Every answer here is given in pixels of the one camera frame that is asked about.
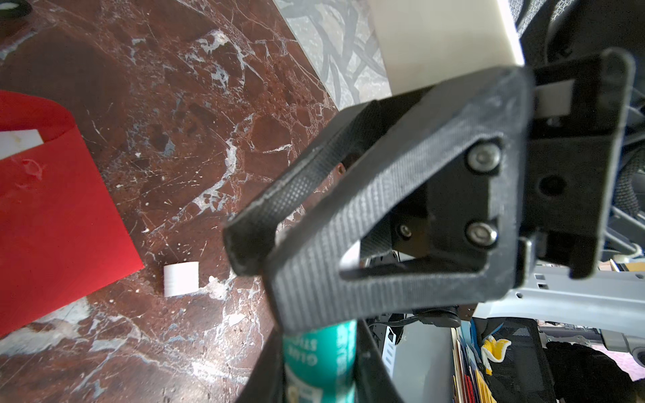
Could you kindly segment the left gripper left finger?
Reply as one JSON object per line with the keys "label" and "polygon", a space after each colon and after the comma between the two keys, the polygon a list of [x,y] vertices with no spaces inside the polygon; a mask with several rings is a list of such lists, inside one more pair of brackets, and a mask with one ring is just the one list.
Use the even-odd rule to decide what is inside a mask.
{"label": "left gripper left finger", "polygon": [[273,330],[237,403],[283,403],[285,391],[282,335]]}

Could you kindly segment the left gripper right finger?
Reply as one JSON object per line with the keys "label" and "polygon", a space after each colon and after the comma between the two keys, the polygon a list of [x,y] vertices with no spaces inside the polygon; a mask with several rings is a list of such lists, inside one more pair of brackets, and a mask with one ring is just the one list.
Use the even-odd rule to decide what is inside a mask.
{"label": "left gripper right finger", "polygon": [[396,391],[381,352],[364,320],[357,322],[354,362],[355,401],[360,403],[403,402]]}

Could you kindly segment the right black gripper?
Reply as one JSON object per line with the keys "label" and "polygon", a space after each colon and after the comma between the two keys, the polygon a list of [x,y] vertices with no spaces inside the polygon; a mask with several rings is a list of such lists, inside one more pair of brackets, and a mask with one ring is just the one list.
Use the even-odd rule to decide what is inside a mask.
{"label": "right black gripper", "polygon": [[[595,267],[622,139],[636,129],[628,107],[644,87],[644,4],[577,1],[561,16],[555,8],[544,3],[518,36],[525,65],[497,66],[534,78],[515,275],[541,258],[580,279]],[[397,97],[421,99],[470,74]]]}

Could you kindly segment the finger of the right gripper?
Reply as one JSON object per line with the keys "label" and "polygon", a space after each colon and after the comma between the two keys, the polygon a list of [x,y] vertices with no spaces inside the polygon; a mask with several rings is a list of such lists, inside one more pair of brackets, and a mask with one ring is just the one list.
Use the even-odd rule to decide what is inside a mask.
{"label": "finger of the right gripper", "polygon": [[[514,285],[534,78],[497,67],[426,92],[270,256],[283,332],[503,297]],[[342,270],[382,220],[408,223],[410,260]]]}
{"label": "finger of the right gripper", "polygon": [[335,115],[270,186],[223,230],[229,263],[238,276],[256,276],[275,246],[277,225],[291,215],[339,164],[357,160],[420,99],[388,97]]}

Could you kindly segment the green white glue stick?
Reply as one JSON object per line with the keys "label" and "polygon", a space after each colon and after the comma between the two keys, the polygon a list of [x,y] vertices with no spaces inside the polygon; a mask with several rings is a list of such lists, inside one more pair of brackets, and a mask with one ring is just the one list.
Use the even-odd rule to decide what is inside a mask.
{"label": "green white glue stick", "polygon": [[356,344],[356,321],[284,337],[284,401],[353,402]]}

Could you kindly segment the white glue stick cap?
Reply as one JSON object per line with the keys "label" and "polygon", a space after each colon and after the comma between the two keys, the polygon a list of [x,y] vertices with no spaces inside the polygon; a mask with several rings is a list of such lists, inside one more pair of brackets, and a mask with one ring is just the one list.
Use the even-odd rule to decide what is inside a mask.
{"label": "white glue stick cap", "polygon": [[199,290],[199,263],[182,262],[165,265],[164,297],[179,297]]}

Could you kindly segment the red envelope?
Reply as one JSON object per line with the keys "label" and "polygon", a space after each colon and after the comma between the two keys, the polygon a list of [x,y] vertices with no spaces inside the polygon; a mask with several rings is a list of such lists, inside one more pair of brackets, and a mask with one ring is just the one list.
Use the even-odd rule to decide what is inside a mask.
{"label": "red envelope", "polygon": [[1,161],[1,332],[9,334],[143,268],[72,114],[1,94],[1,132],[42,144]]}

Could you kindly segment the green work glove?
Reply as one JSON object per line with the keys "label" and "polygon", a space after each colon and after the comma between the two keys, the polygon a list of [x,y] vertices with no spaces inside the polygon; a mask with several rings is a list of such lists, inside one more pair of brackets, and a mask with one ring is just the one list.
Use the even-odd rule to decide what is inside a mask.
{"label": "green work glove", "polygon": [[32,10],[31,4],[26,0],[0,0],[0,19],[2,22],[26,17]]}

